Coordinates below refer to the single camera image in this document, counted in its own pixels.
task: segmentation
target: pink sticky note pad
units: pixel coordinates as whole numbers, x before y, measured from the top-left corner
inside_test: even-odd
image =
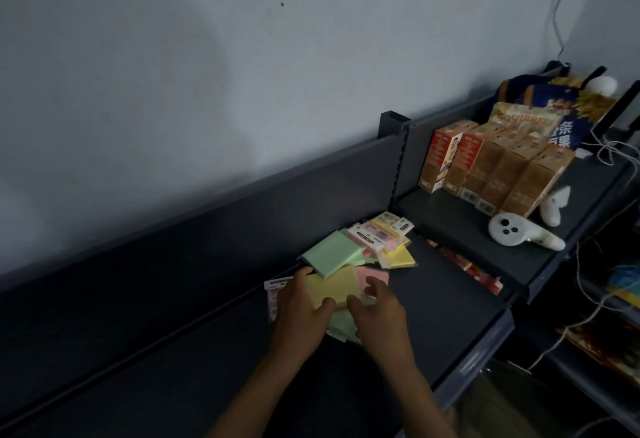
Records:
[[[384,271],[372,270],[367,266],[356,266],[356,276],[358,277],[358,283],[360,284],[360,292],[364,293],[364,288],[369,286],[367,283],[367,276],[373,276],[383,281],[385,284],[389,284],[389,273]]]

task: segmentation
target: product box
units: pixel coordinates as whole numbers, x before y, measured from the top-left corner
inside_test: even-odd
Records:
[[[478,123],[462,119],[433,132],[427,158],[424,160],[420,174],[419,187],[429,193],[442,187],[462,135],[476,126]]]
[[[526,167],[500,211],[529,217],[573,158],[575,152],[569,148],[549,144]]]
[[[444,190],[456,197],[460,195],[462,185],[467,180],[484,142],[505,128],[506,126],[500,123],[485,123],[462,135],[460,147],[444,180]]]
[[[460,198],[476,205],[477,201],[480,200],[480,194],[484,190],[484,186],[489,181],[493,169],[500,161],[505,150],[511,148],[526,135],[527,133],[519,131],[514,126],[506,128],[486,140],[477,154],[474,166],[467,175],[467,180],[465,180],[460,191]]]
[[[545,149],[548,142],[528,135],[504,152],[480,194],[476,208],[487,215],[495,215],[515,186],[529,162]]]

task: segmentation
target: gray wall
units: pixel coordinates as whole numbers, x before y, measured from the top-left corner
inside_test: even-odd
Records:
[[[537,69],[549,4],[0,0],[0,272]]]
[[[620,81],[622,94],[640,79],[640,0],[588,0],[567,41],[564,59],[586,75],[599,65]],[[616,123],[628,124],[640,114],[640,99]]]

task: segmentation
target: blue snack bag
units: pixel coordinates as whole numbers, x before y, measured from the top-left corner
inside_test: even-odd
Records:
[[[540,84],[525,90],[522,103],[564,110],[549,142],[575,150],[616,100],[576,87]]]

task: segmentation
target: cardboard box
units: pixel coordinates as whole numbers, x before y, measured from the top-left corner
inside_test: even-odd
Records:
[[[529,217],[573,158],[575,152],[569,148],[549,144],[529,163],[500,207],[500,211]]]
[[[420,188],[433,193],[442,187],[462,135],[476,126],[478,123],[462,119],[433,132],[418,182]]]
[[[528,135],[505,151],[484,186],[476,208],[487,215],[495,215],[529,162],[545,149],[547,143],[546,139]]]
[[[467,175],[467,180],[460,191],[460,198],[476,205],[480,194],[489,181],[493,169],[500,161],[505,150],[511,148],[527,133],[520,132],[517,127],[506,128],[485,141],[477,154],[476,162]]]
[[[474,166],[476,157],[484,142],[506,128],[499,123],[485,123],[467,131],[460,139],[460,147],[451,162],[449,173],[444,180],[444,190],[456,197],[462,191],[462,185]]]

